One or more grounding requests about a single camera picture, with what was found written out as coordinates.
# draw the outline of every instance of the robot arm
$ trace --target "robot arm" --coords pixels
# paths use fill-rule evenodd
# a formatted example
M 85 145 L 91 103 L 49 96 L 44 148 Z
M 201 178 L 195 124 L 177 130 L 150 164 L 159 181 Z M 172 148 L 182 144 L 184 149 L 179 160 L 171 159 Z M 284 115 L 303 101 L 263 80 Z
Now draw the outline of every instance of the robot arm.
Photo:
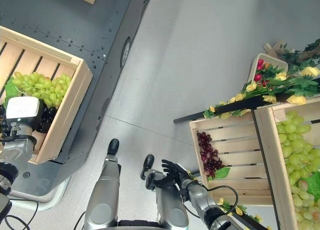
M 171 180 L 171 184 L 178 184 L 180 192 L 187 196 L 184 200 L 190 200 L 209 230 L 242 230 L 242 227 L 226 215 L 208 195 L 207 189 L 193 181 L 182 167 L 168 160 L 162 162 L 163 171 L 167 172 L 167 179 L 155 181 L 154 184 L 158 188 L 162 188 L 164 183 L 169 185 L 168 180 Z
M 37 140 L 32 136 L 39 125 L 43 103 L 36 97 L 13 97 L 9 100 L 6 121 L 11 125 L 10 136 L 1 140 L 4 145 L 0 153 L 0 223 L 11 209 L 7 195 L 15 179 L 31 159 Z

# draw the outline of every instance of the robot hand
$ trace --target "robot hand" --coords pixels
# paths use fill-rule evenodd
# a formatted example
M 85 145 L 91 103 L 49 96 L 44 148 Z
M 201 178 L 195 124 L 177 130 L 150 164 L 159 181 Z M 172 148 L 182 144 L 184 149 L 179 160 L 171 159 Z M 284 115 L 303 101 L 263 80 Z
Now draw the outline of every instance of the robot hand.
M 155 180 L 154 184 L 160 189 L 165 189 L 174 184 L 178 184 L 179 188 L 183 189 L 183 183 L 186 180 L 191 180 L 188 172 L 171 161 L 163 159 L 162 162 L 163 164 L 161 166 L 163 167 L 163 171 L 167 173 L 166 177 L 161 180 Z

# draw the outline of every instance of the gray metal platform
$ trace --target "gray metal platform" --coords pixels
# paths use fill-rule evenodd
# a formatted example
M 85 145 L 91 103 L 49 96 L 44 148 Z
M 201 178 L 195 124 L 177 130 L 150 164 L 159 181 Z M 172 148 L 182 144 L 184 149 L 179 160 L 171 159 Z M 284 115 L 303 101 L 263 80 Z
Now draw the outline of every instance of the gray metal platform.
M 0 0 L 0 25 L 84 59 L 93 79 L 59 156 L 29 164 L 14 190 L 43 196 L 86 161 L 149 0 Z

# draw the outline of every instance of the white device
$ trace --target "white device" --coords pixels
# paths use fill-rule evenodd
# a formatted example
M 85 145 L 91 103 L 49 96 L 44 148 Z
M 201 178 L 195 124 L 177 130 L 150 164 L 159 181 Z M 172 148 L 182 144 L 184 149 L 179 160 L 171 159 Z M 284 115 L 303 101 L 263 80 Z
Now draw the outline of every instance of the white device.
M 39 112 L 39 99 L 34 96 L 17 96 L 8 101 L 7 119 L 33 118 Z

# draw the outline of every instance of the red grapes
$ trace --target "red grapes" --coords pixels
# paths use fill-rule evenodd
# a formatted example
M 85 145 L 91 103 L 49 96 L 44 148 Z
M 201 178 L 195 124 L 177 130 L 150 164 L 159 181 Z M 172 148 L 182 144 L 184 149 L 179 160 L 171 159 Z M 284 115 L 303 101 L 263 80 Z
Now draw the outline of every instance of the red grapes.
M 215 177 L 215 172 L 225 167 L 222 161 L 218 157 L 218 150 L 214 149 L 210 142 L 212 141 L 211 136 L 205 132 L 197 132 L 198 144 L 200 147 L 201 160 L 203 162 L 204 174 L 209 177 Z

